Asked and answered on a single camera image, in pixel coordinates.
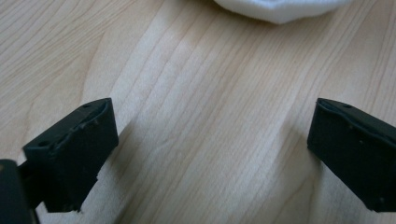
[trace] black plastic object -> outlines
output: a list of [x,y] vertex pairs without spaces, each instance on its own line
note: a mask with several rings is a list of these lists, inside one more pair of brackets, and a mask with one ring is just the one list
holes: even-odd
[[39,193],[49,212],[79,211],[118,143],[109,98],[85,104],[54,124],[23,147],[28,164],[21,174],[39,174],[27,190],[30,204],[38,204],[33,197]]
[[308,148],[366,205],[396,211],[396,129],[359,109],[318,99]]
[[0,160],[0,223],[37,223],[15,161]]

